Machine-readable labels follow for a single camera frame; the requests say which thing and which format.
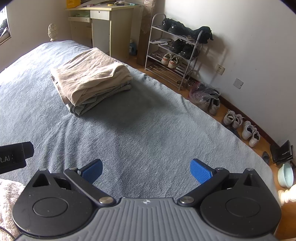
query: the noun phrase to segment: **wall switch plate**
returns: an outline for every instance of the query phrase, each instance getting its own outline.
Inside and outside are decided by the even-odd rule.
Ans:
[[[242,81],[239,80],[239,79],[236,79],[235,82],[233,83],[233,85],[234,85],[236,88],[238,88],[238,89],[240,89],[240,88],[242,87],[243,84],[244,84],[244,82],[242,82]]]
[[[219,64],[216,66],[216,73],[222,75],[224,73],[225,68]]]

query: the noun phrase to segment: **bed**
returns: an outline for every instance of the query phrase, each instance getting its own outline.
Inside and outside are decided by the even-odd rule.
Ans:
[[[127,66],[132,89],[78,117],[69,113],[50,68],[89,49],[74,41],[44,43],[0,73],[0,145],[31,141],[27,166],[0,175],[27,184],[38,168],[62,172],[99,158],[94,185],[116,199],[178,197],[199,183],[189,164],[198,158],[230,172],[255,168],[277,198],[273,174],[251,148],[181,95]]]

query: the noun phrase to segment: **blue detergent bottle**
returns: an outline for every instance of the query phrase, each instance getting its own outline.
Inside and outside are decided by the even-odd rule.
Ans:
[[[137,55],[137,45],[133,42],[133,40],[130,40],[130,55]]]

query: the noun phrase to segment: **metal screw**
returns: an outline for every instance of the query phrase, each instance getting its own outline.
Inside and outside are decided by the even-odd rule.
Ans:
[[[183,196],[183,197],[180,198],[180,202],[182,204],[192,203],[192,202],[194,202],[194,198],[193,197],[190,197],[190,196]]]
[[[113,198],[112,197],[101,197],[99,199],[99,202],[102,203],[102,204],[110,204],[113,202]]]

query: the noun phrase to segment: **yellow box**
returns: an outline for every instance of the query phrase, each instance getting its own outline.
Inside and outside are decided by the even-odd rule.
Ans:
[[[67,8],[77,7],[81,4],[80,0],[66,0],[66,1],[67,1]]]

